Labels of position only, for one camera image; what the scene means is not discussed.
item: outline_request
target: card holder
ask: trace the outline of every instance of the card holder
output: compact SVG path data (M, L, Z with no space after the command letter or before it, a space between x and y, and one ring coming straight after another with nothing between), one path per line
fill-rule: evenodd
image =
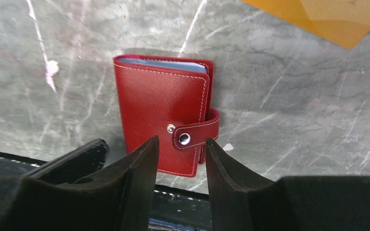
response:
M158 135L158 171L194 177L205 162L205 139L219 133L213 63L126 54L114 58L114 69L127 153Z

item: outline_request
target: gray marble table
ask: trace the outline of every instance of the gray marble table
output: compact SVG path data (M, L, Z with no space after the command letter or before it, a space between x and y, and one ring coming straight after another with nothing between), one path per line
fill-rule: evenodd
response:
M103 138L120 158L123 53L213 60L218 143L268 178L370 175L370 33L349 51L237 0L0 0L0 151L52 160ZM207 193L204 166L157 183Z

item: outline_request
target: snap button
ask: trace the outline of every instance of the snap button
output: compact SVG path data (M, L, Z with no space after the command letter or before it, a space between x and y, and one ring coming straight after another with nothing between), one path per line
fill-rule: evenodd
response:
M191 142L191 136L188 133L182 133L178 138L178 142L182 145L187 145Z
M169 133L173 133L173 130L175 129L175 125L173 125L173 124L169 124L168 126L167 126L167 132L169 132Z

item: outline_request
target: silver rivet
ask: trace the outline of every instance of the silver rivet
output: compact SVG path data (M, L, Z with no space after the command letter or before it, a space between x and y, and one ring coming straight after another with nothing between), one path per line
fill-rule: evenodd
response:
M167 126L167 132L169 132L169 133L173 133L174 129L175 129L175 125L173 125L173 124L169 124Z
M182 145L187 145L191 142L191 136L188 133L182 133L178 138L178 142Z

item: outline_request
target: metal snap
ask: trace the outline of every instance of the metal snap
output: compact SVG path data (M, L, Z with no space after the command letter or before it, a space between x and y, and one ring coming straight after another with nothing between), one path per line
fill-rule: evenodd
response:
M178 138L178 142L182 145L187 145L191 142L191 136L188 133L182 133Z
M174 129L175 129L175 125L173 125L173 124L169 124L167 126L167 132L169 132L169 133L173 133Z

